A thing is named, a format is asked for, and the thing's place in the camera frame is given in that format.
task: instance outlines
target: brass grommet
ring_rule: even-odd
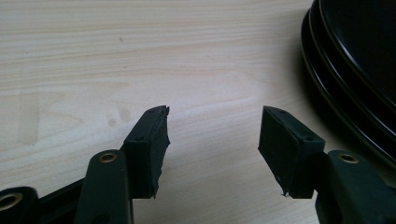
[[[23,198],[21,193],[9,193],[0,197],[0,211],[8,210],[18,204]]]
[[[347,163],[358,163],[359,162],[358,158],[348,155],[346,153],[339,154],[338,159],[340,159],[341,161],[347,162]]]
[[[117,159],[116,153],[105,153],[99,157],[99,162],[111,162]]]

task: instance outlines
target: wood grain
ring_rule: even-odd
[[[0,1],[0,188],[43,196],[76,181],[145,110],[169,105],[160,190],[134,200],[135,223],[318,223],[315,200],[280,196],[257,150],[263,105],[326,150],[357,144],[323,121],[332,112],[305,83],[311,3]]]

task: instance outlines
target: metal rivet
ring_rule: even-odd
[[[341,161],[347,162],[347,163],[358,163],[359,162],[358,158],[348,155],[348,154],[345,154],[345,153],[339,154],[338,159],[340,159]]]
[[[99,162],[111,162],[117,159],[116,153],[105,153],[99,157]]]
[[[18,204],[23,198],[21,193],[9,193],[0,197],[0,211],[8,210]]]

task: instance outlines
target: wooden table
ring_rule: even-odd
[[[304,70],[311,3],[2,0],[0,189],[44,196],[82,178],[157,105],[171,108],[172,144],[157,199],[134,200],[135,223],[318,223],[315,200],[281,196],[257,150],[263,105],[395,185],[394,168],[348,135]]]

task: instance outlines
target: light wood grain surface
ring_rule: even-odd
[[[263,105],[326,151],[355,148],[394,184],[316,99],[300,51],[311,3],[2,0],[0,189],[44,196],[82,178],[157,105],[170,106],[172,144],[157,198],[134,200],[135,223],[318,223],[315,200],[281,196],[257,150]]]

